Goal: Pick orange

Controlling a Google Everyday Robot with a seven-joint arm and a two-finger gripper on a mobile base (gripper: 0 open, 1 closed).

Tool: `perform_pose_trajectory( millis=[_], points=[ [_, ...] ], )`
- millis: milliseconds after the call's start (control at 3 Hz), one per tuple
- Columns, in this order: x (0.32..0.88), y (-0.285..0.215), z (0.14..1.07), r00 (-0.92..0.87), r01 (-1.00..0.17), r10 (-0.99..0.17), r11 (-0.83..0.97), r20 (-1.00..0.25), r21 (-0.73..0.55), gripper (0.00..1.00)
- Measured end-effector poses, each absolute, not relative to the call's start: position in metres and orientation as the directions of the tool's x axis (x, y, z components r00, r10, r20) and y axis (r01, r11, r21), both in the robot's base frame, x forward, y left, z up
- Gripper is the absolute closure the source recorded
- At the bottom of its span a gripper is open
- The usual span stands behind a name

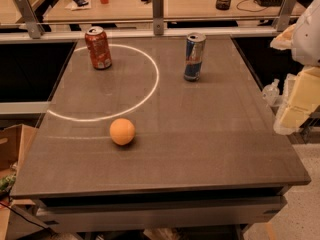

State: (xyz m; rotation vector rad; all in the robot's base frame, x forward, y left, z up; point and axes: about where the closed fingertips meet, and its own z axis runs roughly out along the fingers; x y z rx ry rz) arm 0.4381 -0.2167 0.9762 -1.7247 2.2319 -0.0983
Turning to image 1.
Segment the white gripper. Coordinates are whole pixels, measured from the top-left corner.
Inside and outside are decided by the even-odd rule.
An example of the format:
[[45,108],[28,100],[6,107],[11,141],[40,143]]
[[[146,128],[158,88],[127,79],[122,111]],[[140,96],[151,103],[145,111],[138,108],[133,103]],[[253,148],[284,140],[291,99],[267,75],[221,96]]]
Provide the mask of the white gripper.
[[320,106],[320,0],[313,0],[296,25],[288,26],[275,37],[270,47],[292,50],[292,58],[304,66],[285,80],[282,103],[276,113],[273,129],[277,134],[297,132]]

